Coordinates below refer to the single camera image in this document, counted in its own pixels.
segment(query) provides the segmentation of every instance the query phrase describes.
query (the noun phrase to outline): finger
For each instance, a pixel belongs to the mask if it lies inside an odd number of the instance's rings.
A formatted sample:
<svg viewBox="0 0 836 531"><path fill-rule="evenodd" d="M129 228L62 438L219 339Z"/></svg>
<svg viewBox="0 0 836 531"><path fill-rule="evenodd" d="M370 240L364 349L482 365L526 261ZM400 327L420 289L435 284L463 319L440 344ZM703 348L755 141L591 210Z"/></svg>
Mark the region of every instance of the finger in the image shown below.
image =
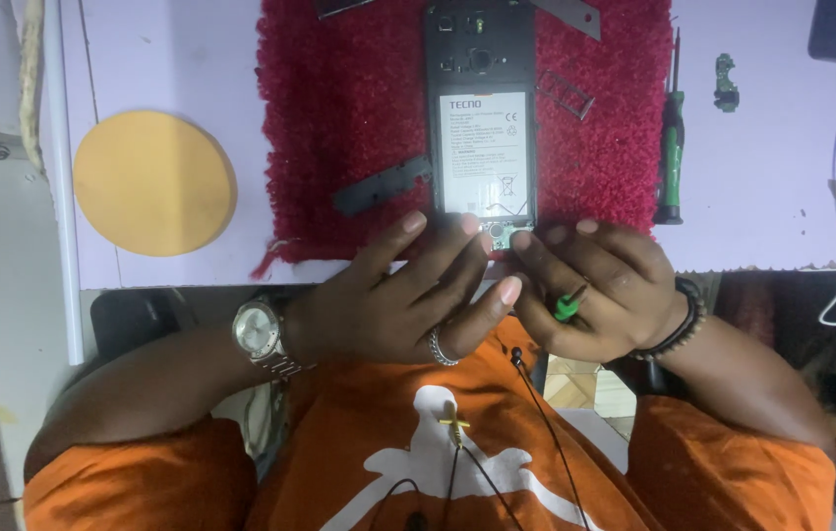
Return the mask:
<svg viewBox="0 0 836 531"><path fill-rule="evenodd" d="M438 335L442 354L450 360L468 356L479 347L487 334L496 328L509 313L520 295L522 283L517 277L506 277L491 286L477 302L464 308ZM427 341L422 344L428 349Z"/></svg>
<svg viewBox="0 0 836 531"><path fill-rule="evenodd" d="M576 231L631 266L648 282L657 284L674 280L674 268L670 260L663 248L650 236L630 227L593 219L579 221Z"/></svg>
<svg viewBox="0 0 836 531"><path fill-rule="evenodd" d="M549 300L575 294L586 284L585 277L550 252L539 238L526 231L513 235L512 247L535 282L542 284ZM578 307L578 314L593 327L605 323L618 313L617 303L599 293L589 284Z"/></svg>
<svg viewBox="0 0 836 531"><path fill-rule="evenodd" d="M494 240L478 235L458 255L441 280L414 303L425 323L435 324L453 318L470 304L487 270L488 252Z"/></svg>
<svg viewBox="0 0 836 531"><path fill-rule="evenodd" d="M420 211L412 211L397 223L388 227L376 241L360 250L346 270L352 282L374 285L387 274L388 265L402 253L427 225L427 218Z"/></svg>
<svg viewBox="0 0 836 531"><path fill-rule="evenodd" d="M566 227L555 227L546 233L545 240L552 253L619 305L630 307L638 297L647 295L638 288L648 282L590 238Z"/></svg>
<svg viewBox="0 0 836 531"><path fill-rule="evenodd" d="M537 286L525 274L517 275L523 282L523 288L513 308L520 324L537 345L550 354L564 358L582 361L603 359L603 346L594 334L555 320L542 304Z"/></svg>
<svg viewBox="0 0 836 531"><path fill-rule="evenodd" d="M471 213L455 216L431 246L418 258L405 264L383 283L382 289L408 303L424 295L448 270L460 251L480 231L480 221Z"/></svg>

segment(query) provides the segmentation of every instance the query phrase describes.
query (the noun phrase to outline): white table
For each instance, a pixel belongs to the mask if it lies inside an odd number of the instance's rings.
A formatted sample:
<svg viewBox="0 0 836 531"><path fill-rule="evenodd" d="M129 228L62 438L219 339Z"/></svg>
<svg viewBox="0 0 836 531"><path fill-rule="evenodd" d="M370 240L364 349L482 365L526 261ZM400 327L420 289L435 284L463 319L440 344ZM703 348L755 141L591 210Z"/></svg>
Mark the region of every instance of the white table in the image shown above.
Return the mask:
<svg viewBox="0 0 836 531"><path fill-rule="evenodd" d="M165 111L214 135L238 181L227 230L172 258L114 247L78 206L81 287L252 283L249 275L272 238L264 175L270 144L261 133L264 102L254 72L259 0L84 0L83 20L78 3L63 4L71 151L98 119ZM658 227L654 235L677 270L836 266L834 206L826 187L836 64L806 53L813 4L675 1L675 25L684 32L685 224ZM741 93L730 115L713 105L714 65L723 52L736 63L730 76ZM342 266L275 263L262 282L315 283Z"/></svg>

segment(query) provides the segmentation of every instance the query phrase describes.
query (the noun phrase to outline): tecno battery label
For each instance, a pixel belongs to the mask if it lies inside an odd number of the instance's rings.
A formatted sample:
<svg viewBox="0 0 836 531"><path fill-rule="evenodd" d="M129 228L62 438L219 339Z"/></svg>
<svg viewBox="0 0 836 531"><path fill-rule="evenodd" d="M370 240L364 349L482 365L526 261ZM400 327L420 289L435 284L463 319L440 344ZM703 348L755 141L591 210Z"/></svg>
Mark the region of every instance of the tecno battery label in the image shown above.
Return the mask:
<svg viewBox="0 0 836 531"><path fill-rule="evenodd" d="M445 210L529 215L525 92L441 96Z"/></svg>

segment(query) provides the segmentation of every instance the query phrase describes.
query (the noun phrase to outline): hand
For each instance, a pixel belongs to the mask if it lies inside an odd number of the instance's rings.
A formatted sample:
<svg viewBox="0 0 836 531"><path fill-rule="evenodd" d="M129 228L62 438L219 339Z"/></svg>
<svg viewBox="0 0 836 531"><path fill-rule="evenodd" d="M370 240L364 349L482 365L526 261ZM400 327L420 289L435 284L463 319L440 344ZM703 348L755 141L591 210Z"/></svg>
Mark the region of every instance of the hand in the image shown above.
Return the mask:
<svg viewBox="0 0 836 531"><path fill-rule="evenodd" d="M392 260L427 224L413 211L361 250L350 266L292 302L284 315L284 348L303 364L362 360L434 363L428 333L441 325L448 359L471 354L520 294L509 277L470 304L487 267L489 236L466 213L435 238L424 254L388 275Z"/></svg>
<svg viewBox="0 0 836 531"><path fill-rule="evenodd" d="M631 229L583 220L575 230L553 228L545 244L518 232L512 247L538 283L524 280L516 313L533 340L556 356L607 363L656 346L687 315L663 249ZM569 324L555 320L546 306L585 284L576 317Z"/></svg>

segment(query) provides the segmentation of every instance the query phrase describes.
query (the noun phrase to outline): white pole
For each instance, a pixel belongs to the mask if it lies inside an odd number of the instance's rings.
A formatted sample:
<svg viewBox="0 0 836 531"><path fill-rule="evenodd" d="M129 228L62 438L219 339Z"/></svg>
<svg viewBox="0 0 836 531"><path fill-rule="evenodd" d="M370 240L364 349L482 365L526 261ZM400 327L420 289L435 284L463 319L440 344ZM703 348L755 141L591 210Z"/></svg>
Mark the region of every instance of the white pole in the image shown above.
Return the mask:
<svg viewBox="0 0 836 531"><path fill-rule="evenodd" d="M80 275L77 271L77 232L73 216L73 180L70 175L70 127L67 117L67 91L64 85L64 45L61 36L59 0L45 0L44 72L48 83L51 111L51 163L58 178L55 211L58 216L58 242L61 272L64 276L64 316L67 320L67 354L70 365L84 363L84 331L80 316Z"/></svg>

